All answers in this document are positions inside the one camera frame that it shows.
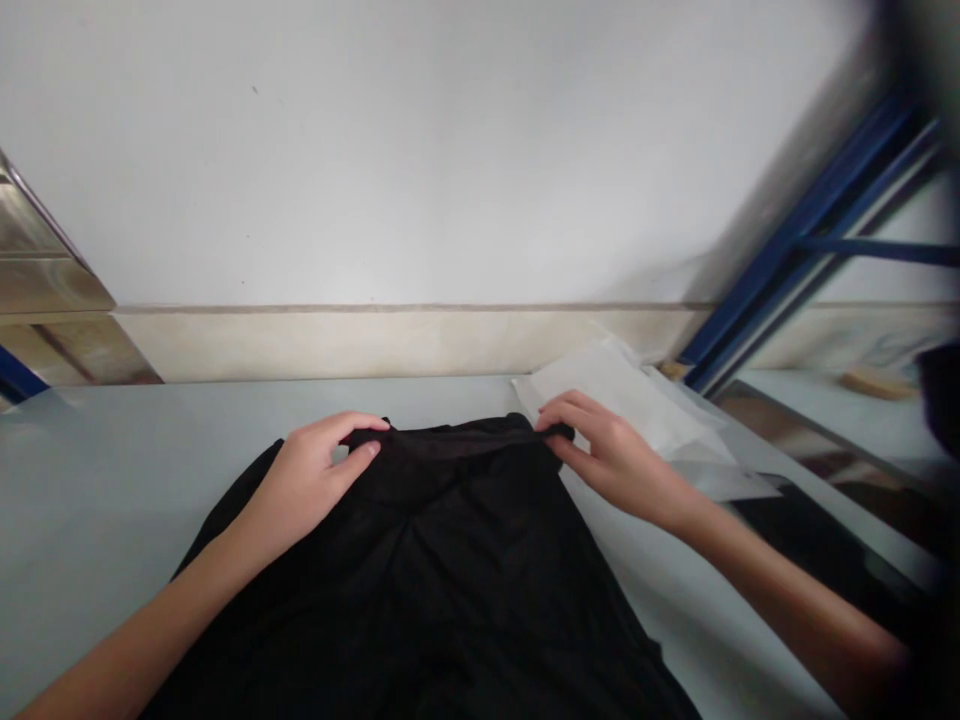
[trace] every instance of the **white table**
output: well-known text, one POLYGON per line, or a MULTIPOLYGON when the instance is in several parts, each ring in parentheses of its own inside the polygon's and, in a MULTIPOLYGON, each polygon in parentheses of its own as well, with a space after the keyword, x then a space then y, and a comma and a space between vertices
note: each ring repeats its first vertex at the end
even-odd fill
MULTIPOLYGON (((348 408, 400 428, 521 411, 508 378, 463 377, 71 388, 0 415, 0 716, 163 586, 257 454, 348 408)), ((799 467, 730 428, 731 449, 755 455, 756 469, 799 467)), ((705 718, 839 714, 702 558, 606 506, 568 471, 565 482, 582 511, 592 503, 604 518, 610 532, 595 534, 608 557, 610 542, 636 550, 630 567, 613 569, 705 718)))
POLYGON ((848 390, 838 373, 747 370, 737 379, 841 447, 911 484, 953 459, 927 428, 919 397, 882 400, 848 390))

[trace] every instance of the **wall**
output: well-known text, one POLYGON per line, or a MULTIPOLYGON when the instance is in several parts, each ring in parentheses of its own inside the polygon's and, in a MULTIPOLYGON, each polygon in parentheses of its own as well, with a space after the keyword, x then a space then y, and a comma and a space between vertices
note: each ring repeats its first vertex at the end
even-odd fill
MULTIPOLYGON (((935 176, 874 234, 883 240, 950 245, 957 232, 951 219, 947 174, 935 176)), ((960 300, 956 270, 930 265, 854 258, 823 288, 817 302, 940 303, 960 300)))
POLYGON ((121 306, 711 301, 866 5, 4 3, 0 143, 121 306))

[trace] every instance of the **beige tile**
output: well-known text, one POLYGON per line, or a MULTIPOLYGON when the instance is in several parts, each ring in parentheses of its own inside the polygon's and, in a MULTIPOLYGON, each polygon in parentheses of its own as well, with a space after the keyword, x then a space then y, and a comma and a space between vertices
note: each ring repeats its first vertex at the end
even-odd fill
POLYGON ((868 353, 893 364, 956 337, 957 305, 813 306, 784 326, 749 366, 843 369, 868 353))
POLYGON ((524 373, 607 332, 657 360, 705 316, 672 307, 115 313, 166 382, 524 373))

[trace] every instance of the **blue metal frame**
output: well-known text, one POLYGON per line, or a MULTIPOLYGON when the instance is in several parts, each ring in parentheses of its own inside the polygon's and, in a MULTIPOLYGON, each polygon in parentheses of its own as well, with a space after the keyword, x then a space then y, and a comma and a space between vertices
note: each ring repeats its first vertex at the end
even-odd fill
POLYGON ((831 255, 960 264, 955 248, 843 237, 937 146, 938 124, 925 117, 899 93, 867 116, 680 354, 678 362, 691 367, 687 385, 704 391, 831 255))
POLYGON ((801 241, 800 247, 838 255, 860 255, 924 265, 960 267, 960 248, 950 245, 916 245, 888 240, 812 237, 801 241))
POLYGON ((30 368, 0 346, 0 395, 16 405, 49 387, 30 368))

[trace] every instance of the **black fabric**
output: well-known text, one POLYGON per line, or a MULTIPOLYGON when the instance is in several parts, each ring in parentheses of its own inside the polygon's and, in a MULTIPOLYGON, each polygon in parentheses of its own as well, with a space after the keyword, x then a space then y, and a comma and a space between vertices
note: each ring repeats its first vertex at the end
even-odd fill
POLYGON ((697 716, 523 416, 375 437, 367 472, 220 613, 145 717, 697 716))

